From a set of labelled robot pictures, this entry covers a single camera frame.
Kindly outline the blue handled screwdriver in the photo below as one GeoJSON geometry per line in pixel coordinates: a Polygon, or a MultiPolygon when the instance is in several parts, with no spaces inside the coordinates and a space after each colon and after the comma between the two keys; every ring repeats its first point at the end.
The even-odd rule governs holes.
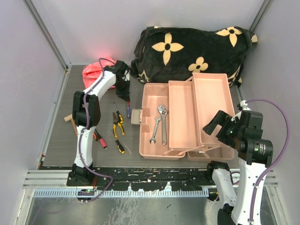
{"type": "Polygon", "coordinates": [[[130,109],[130,102],[127,101],[127,118],[131,118],[131,109],[130,109]]]}

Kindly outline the grey tool box latch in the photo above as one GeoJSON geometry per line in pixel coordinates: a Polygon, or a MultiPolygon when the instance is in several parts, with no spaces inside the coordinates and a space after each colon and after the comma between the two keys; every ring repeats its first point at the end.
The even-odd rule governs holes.
{"type": "Polygon", "coordinates": [[[142,109],[132,109],[131,124],[140,125],[142,121],[142,109]]]}

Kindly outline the yellow handled pliers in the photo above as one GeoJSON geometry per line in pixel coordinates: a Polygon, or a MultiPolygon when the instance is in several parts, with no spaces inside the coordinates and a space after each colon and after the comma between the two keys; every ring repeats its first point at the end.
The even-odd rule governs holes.
{"type": "Polygon", "coordinates": [[[116,131],[117,127],[119,127],[121,129],[122,135],[125,135],[124,128],[123,128],[122,124],[119,122],[117,115],[113,112],[112,116],[113,116],[113,130],[112,131],[113,131],[114,137],[118,138],[117,131],[116,131]]]}

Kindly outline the pink plastic tool box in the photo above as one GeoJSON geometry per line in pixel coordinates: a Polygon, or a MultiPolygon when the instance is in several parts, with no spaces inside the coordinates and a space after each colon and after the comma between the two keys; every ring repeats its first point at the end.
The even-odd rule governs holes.
{"type": "Polygon", "coordinates": [[[194,73],[186,81],[147,83],[142,95],[139,153],[145,159],[190,161],[225,161],[234,158],[234,149],[216,138],[217,126],[211,135],[203,131],[219,110],[235,114],[226,74],[194,73]],[[165,105],[167,145],[162,144],[162,122],[159,122],[156,143],[150,144],[155,117],[165,105]]]}

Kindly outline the silver adjustable wrench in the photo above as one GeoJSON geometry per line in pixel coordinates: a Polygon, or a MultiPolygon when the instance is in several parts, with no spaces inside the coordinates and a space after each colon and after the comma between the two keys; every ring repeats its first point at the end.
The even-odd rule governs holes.
{"type": "Polygon", "coordinates": [[[166,110],[165,105],[160,105],[157,110],[160,113],[162,122],[162,144],[167,145],[166,116],[168,111],[166,110]]]}

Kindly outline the silver combination spanner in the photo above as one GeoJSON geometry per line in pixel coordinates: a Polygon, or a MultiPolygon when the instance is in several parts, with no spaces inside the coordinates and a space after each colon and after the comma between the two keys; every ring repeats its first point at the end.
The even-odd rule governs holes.
{"type": "Polygon", "coordinates": [[[161,121],[161,117],[155,117],[155,125],[153,129],[152,137],[150,138],[150,144],[156,143],[156,133],[158,129],[159,122],[161,121]]]}

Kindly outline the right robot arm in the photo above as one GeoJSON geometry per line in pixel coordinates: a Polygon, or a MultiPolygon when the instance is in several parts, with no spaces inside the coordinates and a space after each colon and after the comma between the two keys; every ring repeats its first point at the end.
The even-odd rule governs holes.
{"type": "Polygon", "coordinates": [[[219,225],[259,225],[264,172],[272,162],[273,144],[262,138],[263,115],[242,110],[232,117],[218,111],[203,130],[211,135],[220,125],[217,139],[237,150],[240,164],[238,190],[233,187],[232,173],[227,163],[211,161],[207,165],[206,180],[216,185],[222,206],[218,210],[219,225]]]}

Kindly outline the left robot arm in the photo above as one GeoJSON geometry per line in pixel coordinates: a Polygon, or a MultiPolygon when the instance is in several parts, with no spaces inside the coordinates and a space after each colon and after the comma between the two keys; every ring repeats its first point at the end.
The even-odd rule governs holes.
{"type": "Polygon", "coordinates": [[[101,98],[114,86],[117,97],[126,102],[130,101],[129,66],[120,60],[111,66],[103,66],[104,60],[99,59],[101,73],[95,82],[83,91],[76,91],[73,97],[72,118],[77,129],[77,148],[69,175],[70,179],[77,180],[84,186],[90,185],[95,176],[92,170],[92,142],[101,118],[101,98]]]}

